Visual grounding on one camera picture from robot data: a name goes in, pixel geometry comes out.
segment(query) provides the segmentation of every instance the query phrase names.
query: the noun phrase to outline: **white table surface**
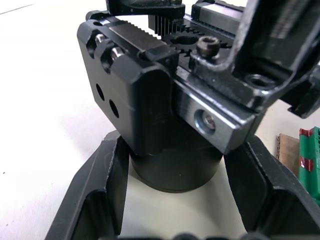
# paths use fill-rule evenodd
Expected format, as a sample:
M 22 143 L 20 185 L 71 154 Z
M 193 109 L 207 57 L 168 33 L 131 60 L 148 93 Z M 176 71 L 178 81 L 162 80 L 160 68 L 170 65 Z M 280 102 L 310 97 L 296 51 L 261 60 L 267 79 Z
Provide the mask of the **white table surface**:
M 0 239 L 43 240 L 74 174 L 115 129 L 94 102 L 76 37 L 86 13 L 106 6 L 20 2 L 0 4 Z M 188 11 L 194 2 L 184 1 Z M 145 16 L 130 21 L 147 28 Z M 301 120 L 287 108 L 277 101 L 257 130 L 272 153 L 279 133 L 298 138 L 299 128 L 319 125 L 320 111 Z M 170 239 L 180 232 L 199 238 L 245 232 L 224 163 L 187 193 L 156 191 L 129 176 L 121 235 Z

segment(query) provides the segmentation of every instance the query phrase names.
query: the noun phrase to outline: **black cylindrical base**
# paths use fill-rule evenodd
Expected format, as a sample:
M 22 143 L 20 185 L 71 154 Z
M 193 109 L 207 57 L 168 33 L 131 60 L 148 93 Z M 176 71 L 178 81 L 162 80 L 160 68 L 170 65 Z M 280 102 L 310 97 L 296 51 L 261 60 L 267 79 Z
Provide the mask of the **black cylindrical base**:
M 186 192 L 201 187 L 213 177 L 222 153 L 208 147 L 130 156 L 133 168 L 150 187 L 163 192 Z

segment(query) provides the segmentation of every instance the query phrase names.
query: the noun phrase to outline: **red marking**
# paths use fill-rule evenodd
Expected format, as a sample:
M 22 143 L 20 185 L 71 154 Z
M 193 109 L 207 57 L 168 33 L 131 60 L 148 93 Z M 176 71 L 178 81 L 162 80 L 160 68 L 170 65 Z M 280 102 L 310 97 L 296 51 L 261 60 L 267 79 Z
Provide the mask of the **red marking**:
M 309 172 L 311 172 L 314 169 L 314 161 L 312 159 L 307 159 L 301 156 L 300 167 L 307 169 Z
M 314 133 L 313 129 L 305 130 L 305 129 L 300 128 L 300 130 L 299 130 L 299 136 L 303 135 L 303 136 L 306 136 L 306 137 L 310 137 L 313 133 Z

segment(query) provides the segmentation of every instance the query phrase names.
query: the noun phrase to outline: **green terminal block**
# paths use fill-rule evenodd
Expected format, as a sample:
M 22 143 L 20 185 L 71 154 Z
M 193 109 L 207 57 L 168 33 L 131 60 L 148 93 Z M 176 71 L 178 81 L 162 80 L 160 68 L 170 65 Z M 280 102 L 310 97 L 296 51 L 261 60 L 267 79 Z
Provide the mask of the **green terminal block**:
M 320 206 L 320 128 L 301 128 L 299 133 L 299 180 Z

